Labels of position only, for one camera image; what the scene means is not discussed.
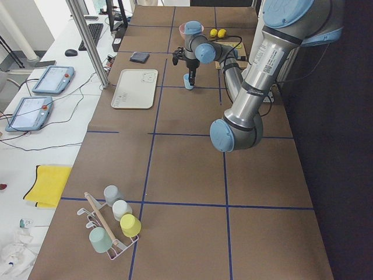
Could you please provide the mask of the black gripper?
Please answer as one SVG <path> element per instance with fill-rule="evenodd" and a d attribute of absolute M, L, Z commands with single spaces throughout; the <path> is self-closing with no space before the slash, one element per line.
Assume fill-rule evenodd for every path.
<path fill-rule="evenodd" d="M 195 85 L 196 69 L 199 67 L 199 60 L 196 58 L 185 57 L 188 72 L 188 82 L 191 86 Z"/>

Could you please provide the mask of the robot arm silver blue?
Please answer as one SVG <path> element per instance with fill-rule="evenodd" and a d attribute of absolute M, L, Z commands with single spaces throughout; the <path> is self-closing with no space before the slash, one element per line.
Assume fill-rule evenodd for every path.
<path fill-rule="evenodd" d="M 185 24 L 185 46 L 173 63 L 184 60 L 189 84 L 194 85 L 200 63 L 217 61 L 226 78 L 233 105 L 210 126 L 210 139 L 221 152 L 248 149 L 263 135 L 259 108 L 274 84 L 289 52 L 338 40 L 343 30 L 344 1 L 266 1 L 263 4 L 263 39 L 243 76 L 232 48 L 209 41 L 197 21 Z"/>

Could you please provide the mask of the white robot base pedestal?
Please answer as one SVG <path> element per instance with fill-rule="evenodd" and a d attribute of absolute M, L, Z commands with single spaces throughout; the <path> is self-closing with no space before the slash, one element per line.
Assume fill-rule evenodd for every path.
<path fill-rule="evenodd" d="M 247 91 L 251 95 L 264 99 L 270 91 L 276 68 L 283 53 L 277 48 L 271 28 L 261 26 L 256 28 L 254 42 L 251 48 L 249 60 L 251 66 L 245 78 L 249 85 Z"/>

